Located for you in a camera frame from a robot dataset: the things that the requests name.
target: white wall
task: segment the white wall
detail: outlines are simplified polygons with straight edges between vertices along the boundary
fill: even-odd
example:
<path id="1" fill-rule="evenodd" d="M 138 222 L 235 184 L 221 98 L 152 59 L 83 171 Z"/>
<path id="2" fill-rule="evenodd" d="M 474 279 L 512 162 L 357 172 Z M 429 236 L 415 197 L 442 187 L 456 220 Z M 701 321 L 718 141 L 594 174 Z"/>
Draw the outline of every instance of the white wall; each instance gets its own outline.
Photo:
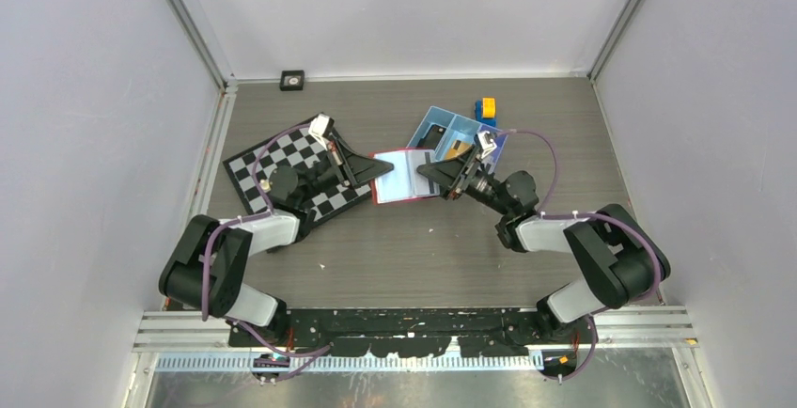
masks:
<path id="1" fill-rule="evenodd" d="M 588 71 L 626 0 L 196 0 L 239 79 Z"/>
<path id="2" fill-rule="evenodd" d="M 115 407 L 216 88 L 165 0 L 0 18 L 0 406 Z"/>
<path id="3" fill-rule="evenodd" d="M 722 405 L 794 406 L 795 0 L 646 0 L 599 81 Z"/>

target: chessboard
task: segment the chessboard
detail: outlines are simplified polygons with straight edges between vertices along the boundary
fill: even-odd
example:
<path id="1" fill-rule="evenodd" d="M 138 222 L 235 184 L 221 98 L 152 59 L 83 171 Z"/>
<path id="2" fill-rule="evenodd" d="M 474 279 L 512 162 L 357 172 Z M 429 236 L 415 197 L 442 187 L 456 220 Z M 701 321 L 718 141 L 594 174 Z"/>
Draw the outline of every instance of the chessboard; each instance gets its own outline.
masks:
<path id="1" fill-rule="evenodd" d="M 309 118 L 297 124 L 309 123 L 311 119 Z M 269 137 L 223 162 L 232 185 L 235 186 L 235 191 L 238 193 L 238 198 L 241 199 L 243 208 L 249 214 L 266 210 L 266 202 L 255 186 L 251 171 L 252 164 L 271 139 Z M 268 179 L 271 173 L 280 165 L 307 170 L 320 159 L 325 159 L 325 152 L 324 147 L 310 136 L 308 128 L 289 133 L 280 137 L 263 154 L 258 166 L 257 180 Z M 310 229 L 319 226 L 366 199 L 371 199 L 369 184 L 356 189 L 339 184 L 333 189 L 311 198 L 305 204 L 305 208 L 315 213 Z"/>

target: blue plastic box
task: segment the blue plastic box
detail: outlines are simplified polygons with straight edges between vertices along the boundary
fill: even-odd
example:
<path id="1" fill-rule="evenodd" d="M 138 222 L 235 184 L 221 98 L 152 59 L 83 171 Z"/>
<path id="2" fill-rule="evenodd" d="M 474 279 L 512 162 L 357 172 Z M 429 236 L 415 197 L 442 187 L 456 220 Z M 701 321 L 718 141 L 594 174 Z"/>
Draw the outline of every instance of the blue plastic box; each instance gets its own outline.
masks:
<path id="1" fill-rule="evenodd" d="M 445 158 L 445 153 L 451 148 L 456 140 L 473 145 L 474 138 L 478 132 L 501 132 L 500 129 L 479 123 L 474 119 L 463 117 L 462 115 L 457 115 L 453 112 L 448 112 L 440 107 L 432 106 L 429 108 L 429 112 L 427 112 L 426 116 L 421 121 L 421 125 L 418 126 L 417 130 L 415 130 L 413 139 L 410 140 L 407 148 L 417 148 L 421 139 L 427 134 L 432 126 L 442 126 L 445 128 L 443 139 L 440 140 L 440 144 L 438 144 L 437 148 L 434 149 L 434 162 L 442 161 Z M 505 135 L 495 140 L 498 148 L 493 151 L 484 162 L 484 165 L 489 173 L 495 171 L 495 165 L 498 163 L 498 158 L 501 157 L 501 151 L 504 150 L 504 142 L 506 141 L 507 137 Z"/>

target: enclosure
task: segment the enclosure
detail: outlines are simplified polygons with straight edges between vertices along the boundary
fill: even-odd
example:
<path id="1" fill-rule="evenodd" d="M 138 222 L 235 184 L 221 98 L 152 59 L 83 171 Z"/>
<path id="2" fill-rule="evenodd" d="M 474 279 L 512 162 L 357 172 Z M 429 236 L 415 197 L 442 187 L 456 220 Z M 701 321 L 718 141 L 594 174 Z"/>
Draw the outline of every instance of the enclosure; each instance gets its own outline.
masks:
<path id="1" fill-rule="evenodd" d="M 787 406 L 794 353 L 778 372 L 767 356 L 793 324 L 797 270 L 793 2 L 0 0 L 0 400 Z M 285 70 L 304 70 L 304 89 L 280 91 Z M 561 343 L 513 360 L 452 342 L 430 358 L 325 356 L 260 384 L 267 349 L 164 307 L 158 277 L 189 219 L 247 214 L 230 159 L 321 112 L 357 152 L 405 148 L 432 106 L 472 118 L 484 97 L 497 128 L 557 151 L 511 136 L 498 178 L 526 170 L 539 194 L 558 180 L 550 212 L 625 207 L 672 266 L 658 297 L 595 315 L 577 377 L 535 370 Z M 466 318 L 533 311 L 581 276 L 571 255 L 506 249 L 496 221 L 472 199 L 366 200 L 254 255 L 243 279 L 297 311 Z M 54 360 L 57 377 L 42 372 Z"/>

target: floor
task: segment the floor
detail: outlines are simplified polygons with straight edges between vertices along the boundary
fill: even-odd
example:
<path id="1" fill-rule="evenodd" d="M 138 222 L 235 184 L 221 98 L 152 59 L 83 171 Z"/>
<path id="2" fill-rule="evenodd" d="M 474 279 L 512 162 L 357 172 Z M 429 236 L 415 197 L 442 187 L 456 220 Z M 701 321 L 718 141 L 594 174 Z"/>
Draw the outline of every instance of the floor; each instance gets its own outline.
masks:
<path id="1" fill-rule="evenodd" d="M 547 211 L 594 210 L 628 197 L 595 94 L 586 79 L 309 82 L 304 91 L 242 85 L 222 158 L 318 112 L 330 115 L 356 152 L 407 145 L 431 105 L 470 117 L 497 100 L 498 127 L 547 135 L 560 178 Z M 542 198 L 554 172 L 544 144 L 512 136 L 497 166 L 531 173 Z M 220 168 L 209 214 L 244 214 Z M 245 282 L 297 307 L 533 306 L 580 275 L 572 256 L 513 253 L 495 237 L 499 215 L 471 199 L 362 203 L 303 242 L 249 259 Z"/>
<path id="2" fill-rule="evenodd" d="M 670 349 L 599 349 L 584 373 L 562 386 L 529 372 L 511 370 L 308 372 L 267 387 L 253 382 L 252 375 L 245 373 L 158 372 L 148 407 L 689 406 Z"/>

